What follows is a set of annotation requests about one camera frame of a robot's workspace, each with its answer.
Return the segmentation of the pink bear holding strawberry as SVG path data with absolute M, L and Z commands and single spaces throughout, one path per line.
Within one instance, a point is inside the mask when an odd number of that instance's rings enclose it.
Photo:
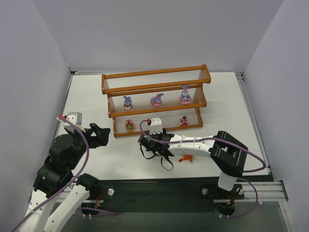
M 135 130 L 135 124 L 131 119 L 128 119 L 128 120 L 125 121 L 125 129 L 128 132 Z

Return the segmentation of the orange fish toy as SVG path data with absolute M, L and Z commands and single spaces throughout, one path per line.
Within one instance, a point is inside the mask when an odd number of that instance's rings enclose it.
M 193 162 L 193 155 L 183 155 L 183 157 L 180 158 L 180 159 L 178 160 L 178 162 L 183 162 L 183 161 L 185 161 L 185 160 L 187 160 L 187 161 L 189 161 L 189 162 Z

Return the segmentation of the pink bear strawberry cake toy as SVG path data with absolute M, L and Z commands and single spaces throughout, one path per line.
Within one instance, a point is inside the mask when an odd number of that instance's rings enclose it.
M 179 119 L 179 124 L 180 124 L 180 126 L 188 126 L 188 118 L 187 118 L 187 116 L 182 116 Z

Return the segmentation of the purple bunny holding strawberry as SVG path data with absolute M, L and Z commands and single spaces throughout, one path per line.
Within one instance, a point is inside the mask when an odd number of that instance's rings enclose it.
M 130 96 L 124 96 L 124 104 L 123 104 L 123 107 L 126 109 L 126 110 L 131 110 L 133 108 L 133 103 L 132 103 L 132 99 Z

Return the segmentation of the purple bunny donut toy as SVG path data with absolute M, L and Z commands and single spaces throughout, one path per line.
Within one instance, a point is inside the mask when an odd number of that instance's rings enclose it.
M 159 93 L 156 96 L 152 97 L 150 99 L 150 104 L 153 107 L 160 107 L 162 105 L 162 96 L 164 96 L 164 93 Z

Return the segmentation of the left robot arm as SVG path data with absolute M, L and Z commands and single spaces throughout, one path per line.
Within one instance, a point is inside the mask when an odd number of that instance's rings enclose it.
M 109 128 L 91 123 L 88 129 L 64 120 L 66 134 L 57 136 L 44 165 L 38 170 L 24 218 L 14 232 L 58 232 L 78 206 L 95 190 L 98 179 L 83 174 L 90 150 L 106 146 Z M 73 174 L 82 157 L 82 167 Z

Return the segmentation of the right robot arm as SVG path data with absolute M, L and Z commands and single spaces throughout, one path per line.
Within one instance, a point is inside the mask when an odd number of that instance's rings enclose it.
M 247 158 L 247 147 L 225 131 L 213 137 L 186 137 L 169 133 L 150 135 L 146 133 L 138 139 L 140 148 L 152 152 L 171 163 L 176 156 L 200 156 L 212 159 L 221 170 L 218 187 L 231 191 L 238 178 L 242 177 Z

